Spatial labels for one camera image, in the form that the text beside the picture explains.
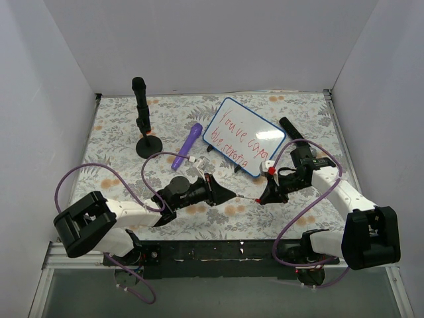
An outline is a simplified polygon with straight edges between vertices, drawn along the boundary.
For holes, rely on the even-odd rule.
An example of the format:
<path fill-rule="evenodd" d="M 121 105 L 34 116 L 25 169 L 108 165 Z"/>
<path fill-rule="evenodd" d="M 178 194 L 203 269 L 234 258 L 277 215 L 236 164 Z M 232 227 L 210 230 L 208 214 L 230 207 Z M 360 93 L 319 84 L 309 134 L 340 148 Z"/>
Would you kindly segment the red white marker pen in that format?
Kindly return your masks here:
<path fill-rule="evenodd" d="M 246 197 L 246 196 L 244 196 L 244 195 L 240 195 L 240 194 L 236 194 L 236 198 L 240 198 L 240 199 L 247 199 L 247 200 L 253 200 L 253 201 L 256 201 L 256 199 L 255 199 L 255 198 L 253 198 L 253 197 Z"/>

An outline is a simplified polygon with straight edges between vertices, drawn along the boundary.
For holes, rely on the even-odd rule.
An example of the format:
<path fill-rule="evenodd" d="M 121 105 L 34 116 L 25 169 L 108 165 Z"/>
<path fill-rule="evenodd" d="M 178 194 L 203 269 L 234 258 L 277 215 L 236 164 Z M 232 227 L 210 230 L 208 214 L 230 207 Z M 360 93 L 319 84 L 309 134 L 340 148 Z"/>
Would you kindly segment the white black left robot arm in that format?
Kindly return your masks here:
<path fill-rule="evenodd" d="M 224 188 L 211 174 L 194 183 L 174 177 L 142 206 L 133 201 L 106 199 L 93 191 L 59 213 L 53 221 L 66 254 L 77 258 L 94 250 L 118 256 L 125 264 L 140 260 L 141 249 L 131 227 L 161 227 L 176 218 L 176 211 L 199 202 L 223 204 L 237 195 Z"/>

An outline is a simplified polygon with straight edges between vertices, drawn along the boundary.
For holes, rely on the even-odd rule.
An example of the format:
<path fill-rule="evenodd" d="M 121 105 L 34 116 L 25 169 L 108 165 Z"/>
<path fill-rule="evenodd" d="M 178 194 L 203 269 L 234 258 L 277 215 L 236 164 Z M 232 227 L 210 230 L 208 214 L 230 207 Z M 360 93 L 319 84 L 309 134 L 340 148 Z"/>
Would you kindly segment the blue framed whiteboard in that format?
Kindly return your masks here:
<path fill-rule="evenodd" d="M 275 124 L 230 97 L 224 98 L 203 133 L 203 140 L 227 155 L 252 177 L 270 160 L 286 139 Z"/>

